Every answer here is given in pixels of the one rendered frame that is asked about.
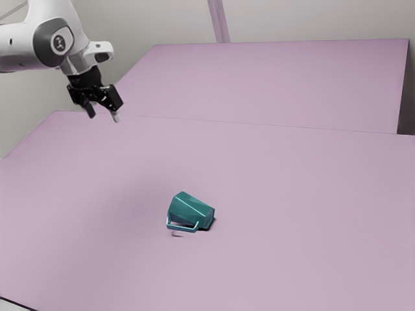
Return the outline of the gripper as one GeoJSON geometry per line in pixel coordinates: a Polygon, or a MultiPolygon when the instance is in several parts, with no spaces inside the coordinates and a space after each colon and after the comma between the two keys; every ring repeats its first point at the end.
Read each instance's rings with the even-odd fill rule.
{"type": "Polygon", "coordinates": [[[92,102],[95,102],[106,108],[110,112],[113,121],[119,123],[121,114],[118,109],[123,105],[123,100],[115,86],[113,84],[104,86],[101,78],[99,68],[91,68],[81,75],[67,76],[69,96],[75,105],[86,111],[89,118],[92,119],[96,116],[92,106],[92,102]]]}

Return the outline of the teal faceted mug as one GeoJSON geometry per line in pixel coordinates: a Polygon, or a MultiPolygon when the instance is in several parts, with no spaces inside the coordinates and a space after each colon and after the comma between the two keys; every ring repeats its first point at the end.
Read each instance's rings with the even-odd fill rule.
{"type": "Polygon", "coordinates": [[[195,233],[208,231],[215,209],[186,192],[174,195],[167,211],[167,229],[195,233]]]}

